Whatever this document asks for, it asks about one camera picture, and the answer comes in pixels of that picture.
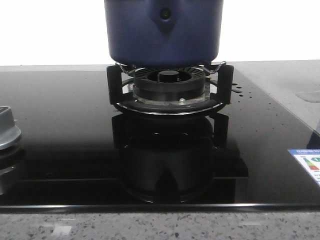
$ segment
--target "speckled countertop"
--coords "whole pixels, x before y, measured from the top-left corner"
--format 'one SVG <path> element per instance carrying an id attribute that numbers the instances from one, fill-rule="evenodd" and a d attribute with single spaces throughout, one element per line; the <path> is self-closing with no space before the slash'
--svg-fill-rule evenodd
<path id="1" fill-rule="evenodd" d="M 320 213 L 2 214 L 2 240 L 320 239 Z"/>

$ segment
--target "white background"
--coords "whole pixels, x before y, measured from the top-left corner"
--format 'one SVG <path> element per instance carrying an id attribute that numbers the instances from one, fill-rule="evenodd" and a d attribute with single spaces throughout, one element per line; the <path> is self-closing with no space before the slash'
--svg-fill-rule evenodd
<path id="1" fill-rule="evenodd" d="M 319 0 L 224 0 L 216 61 L 319 59 L 319 25 Z M 113 62 L 103 0 L 0 0 L 0 66 Z"/>

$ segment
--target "granite countertop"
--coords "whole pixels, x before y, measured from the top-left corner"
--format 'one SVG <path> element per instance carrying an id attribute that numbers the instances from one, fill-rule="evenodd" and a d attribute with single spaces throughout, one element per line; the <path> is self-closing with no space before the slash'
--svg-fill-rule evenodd
<path id="1" fill-rule="evenodd" d="M 266 62 L 231 62 L 235 70 L 264 89 L 279 103 L 317 129 L 320 104 L 307 102 L 299 92 L 317 92 L 320 77 L 313 73 L 319 61 L 292 61 L 292 69 L 283 70 L 284 62 L 269 62 L 268 68 L 277 68 L 273 79 L 265 79 Z M 0 67 L 0 71 L 25 71 L 17 66 Z M 61 68 L 79 68 L 61 66 Z M 306 78 L 299 68 L 309 69 Z M 283 82 L 286 71 L 296 71 L 295 78 Z M 0 214 L 0 239 L 4 240 L 277 240 L 320 239 L 318 212 L 248 212 L 248 213 L 79 213 L 79 214 Z"/>

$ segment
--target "burner ring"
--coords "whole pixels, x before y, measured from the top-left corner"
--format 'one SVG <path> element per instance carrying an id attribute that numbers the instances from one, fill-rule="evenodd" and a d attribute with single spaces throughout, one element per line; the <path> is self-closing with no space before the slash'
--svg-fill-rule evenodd
<path id="1" fill-rule="evenodd" d="M 134 74 L 134 93 L 155 101 L 192 99 L 205 92 L 205 73 L 195 67 L 143 68 Z"/>

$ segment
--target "sticker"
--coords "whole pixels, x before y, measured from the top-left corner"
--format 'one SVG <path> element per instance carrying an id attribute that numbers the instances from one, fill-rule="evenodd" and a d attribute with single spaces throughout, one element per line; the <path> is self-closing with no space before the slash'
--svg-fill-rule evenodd
<path id="1" fill-rule="evenodd" d="M 288 151 L 320 186 L 320 149 L 289 149 Z"/>

